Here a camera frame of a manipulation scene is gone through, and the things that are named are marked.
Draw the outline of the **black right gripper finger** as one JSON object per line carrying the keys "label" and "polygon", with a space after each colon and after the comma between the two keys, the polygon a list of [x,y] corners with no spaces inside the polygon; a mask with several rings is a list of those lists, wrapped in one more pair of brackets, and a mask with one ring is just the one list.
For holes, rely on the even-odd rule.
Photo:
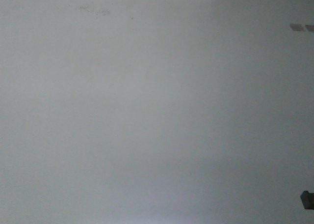
{"label": "black right gripper finger", "polygon": [[309,191],[303,191],[300,198],[304,209],[314,210],[314,193],[310,193]]}

